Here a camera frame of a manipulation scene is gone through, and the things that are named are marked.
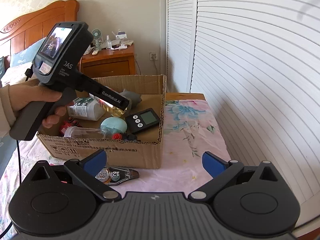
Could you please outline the person's left hand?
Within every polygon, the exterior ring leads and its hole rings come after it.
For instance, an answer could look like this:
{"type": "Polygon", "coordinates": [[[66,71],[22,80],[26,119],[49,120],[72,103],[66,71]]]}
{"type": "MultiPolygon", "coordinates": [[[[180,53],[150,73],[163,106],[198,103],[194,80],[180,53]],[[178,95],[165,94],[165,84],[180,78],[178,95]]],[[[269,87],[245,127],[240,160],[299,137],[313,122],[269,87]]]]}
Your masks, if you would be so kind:
{"type": "MultiPolygon", "coordinates": [[[[56,102],[62,93],[39,86],[38,80],[33,79],[24,83],[9,86],[9,99],[13,113],[15,115],[28,103],[34,101],[56,102]]],[[[51,128],[57,124],[62,116],[67,112],[66,106],[57,107],[53,115],[47,116],[42,120],[42,126],[51,128]]]]}

